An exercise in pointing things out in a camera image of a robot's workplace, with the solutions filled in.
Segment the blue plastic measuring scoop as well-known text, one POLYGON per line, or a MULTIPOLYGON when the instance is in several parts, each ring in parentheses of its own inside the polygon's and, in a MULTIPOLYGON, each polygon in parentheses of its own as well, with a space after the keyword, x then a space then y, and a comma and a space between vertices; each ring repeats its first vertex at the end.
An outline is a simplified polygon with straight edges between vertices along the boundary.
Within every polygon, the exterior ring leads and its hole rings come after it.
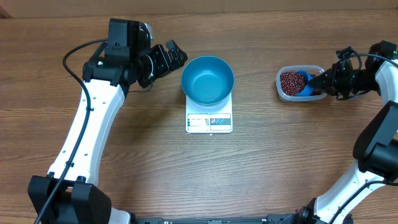
POLYGON ((314 87, 311 87, 308 83, 313 79, 311 74, 307 73, 305 70, 298 70, 296 73, 299 77, 299 92, 295 96, 310 96, 315 91, 314 87))

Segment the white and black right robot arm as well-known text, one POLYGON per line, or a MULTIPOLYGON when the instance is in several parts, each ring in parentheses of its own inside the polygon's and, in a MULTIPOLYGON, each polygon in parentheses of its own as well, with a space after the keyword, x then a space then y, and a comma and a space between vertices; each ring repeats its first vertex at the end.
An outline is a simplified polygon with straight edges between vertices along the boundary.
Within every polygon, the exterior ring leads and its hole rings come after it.
POLYGON ((282 223, 352 223, 350 212, 375 190, 397 182, 397 45, 385 40, 359 54, 352 47, 336 51, 338 61, 307 86, 337 100, 375 91, 383 107, 358 136, 354 161, 323 195, 313 198, 282 223))

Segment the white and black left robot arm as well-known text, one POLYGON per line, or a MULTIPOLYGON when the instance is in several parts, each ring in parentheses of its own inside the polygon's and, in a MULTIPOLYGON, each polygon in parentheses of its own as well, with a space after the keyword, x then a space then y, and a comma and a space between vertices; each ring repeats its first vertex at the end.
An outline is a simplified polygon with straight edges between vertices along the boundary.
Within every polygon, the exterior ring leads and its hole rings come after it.
POLYGON ((158 78, 183 67, 187 54, 173 41, 153 45, 149 24, 110 19, 108 37, 83 65, 82 88, 65 143, 44 177, 33 176, 28 194, 37 223, 135 223, 98 188, 100 162, 112 123, 138 83, 149 91, 158 78))

